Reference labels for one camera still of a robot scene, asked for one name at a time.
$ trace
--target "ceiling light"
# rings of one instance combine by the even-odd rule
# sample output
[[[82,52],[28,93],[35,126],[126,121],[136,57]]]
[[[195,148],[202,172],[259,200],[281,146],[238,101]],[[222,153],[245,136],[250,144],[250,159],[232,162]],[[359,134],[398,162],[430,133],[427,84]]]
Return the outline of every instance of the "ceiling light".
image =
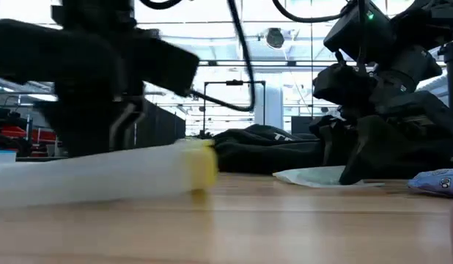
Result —
[[[57,101],[57,97],[55,97],[54,95],[28,95],[28,96],[39,99],[39,100],[45,100],[45,101],[50,101],[50,102]]]
[[[284,45],[285,39],[280,28],[269,28],[265,34],[265,42],[269,48],[280,49]]]

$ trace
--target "black equipment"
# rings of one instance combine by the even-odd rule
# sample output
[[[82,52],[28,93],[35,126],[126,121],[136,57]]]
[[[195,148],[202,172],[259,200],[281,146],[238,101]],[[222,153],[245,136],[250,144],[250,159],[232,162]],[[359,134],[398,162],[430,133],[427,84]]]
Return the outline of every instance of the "black equipment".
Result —
[[[363,27],[354,6],[329,32],[324,44],[336,52],[338,63],[313,81],[313,96],[339,104],[344,119],[324,117],[314,124],[312,130],[325,141],[325,165],[346,164],[341,184],[411,178],[448,167],[453,107],[415,91],[420,81],[442,73],[429,50],[453,41],[453,0],[415,1],[392,19],[372,2],[365,5]],[[362,38],[364,58],[359,56]],[[453,103],[453,43],[443,49]],[[339,50],[376,66],[371,73],[348,66]]]
[[[162,10],[180,0],[141,2]],[[131,128],[147,108],[144,81],[179,96],[192,94],[251,111],[251,62],[235,1],[228,3],[253,82],[247,107],[191,90],[199,58],[160,40],[157,29],[136,28],[133,0],[62,0],[62,5],[52,6],[52,18],[62,30],[0,20],[0,77],[20,84],[54,82],[58,101],[38,102],[34,107],[56,131],[69,156],[128,149]]]
[[[133,129],[130,140],[135,148],[164,146],[185,138],[185,120],[154,103],[147,102],[147,110]]]
[[[310,133],[309,125],[313,122],[312,117],[292,117],[292,134]]]
[[[26,138],[10,138],[1,134],[4,126],[16,126],[27,132]],[[18,112],[0,108],[0,150],[16,150],[17,157],[29,157],[32,152],[32,120],[21,118]]]

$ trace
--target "green light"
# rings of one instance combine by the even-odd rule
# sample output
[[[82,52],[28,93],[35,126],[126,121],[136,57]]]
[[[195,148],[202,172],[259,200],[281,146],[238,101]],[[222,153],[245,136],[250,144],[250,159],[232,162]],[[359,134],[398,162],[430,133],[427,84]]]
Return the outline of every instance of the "green light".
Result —
[[[375,14],[373,14],[373,13],[370,12],[370,11],[368,11],[367,17],[368,17],[369,20],[372,20],[374,16],[375,16]]]

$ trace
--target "red object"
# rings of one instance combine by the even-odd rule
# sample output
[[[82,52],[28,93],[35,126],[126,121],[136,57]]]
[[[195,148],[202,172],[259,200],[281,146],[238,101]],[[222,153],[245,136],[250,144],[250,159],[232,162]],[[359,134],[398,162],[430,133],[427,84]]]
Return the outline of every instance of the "red object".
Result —
[[[26,137],[26,131],[17,126],[5,125],[1,129],[1,134],[11,138]],[[41,129],[41,131],[39,131],[38,129],[33,129],[32,141],[54,143],[56,141],[56,134],[52,131],[44,131],[43,129]]]

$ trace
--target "white pillar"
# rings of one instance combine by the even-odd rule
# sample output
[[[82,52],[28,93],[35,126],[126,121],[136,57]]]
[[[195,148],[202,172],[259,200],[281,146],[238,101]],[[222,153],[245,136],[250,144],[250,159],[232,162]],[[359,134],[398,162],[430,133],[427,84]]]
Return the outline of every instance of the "white pillar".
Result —
[[[265,87],[256,85],[256,106],[254,123],[284,127],[284,99],[282,94],[282,74],[257,74],[257,80],[265,81]]]

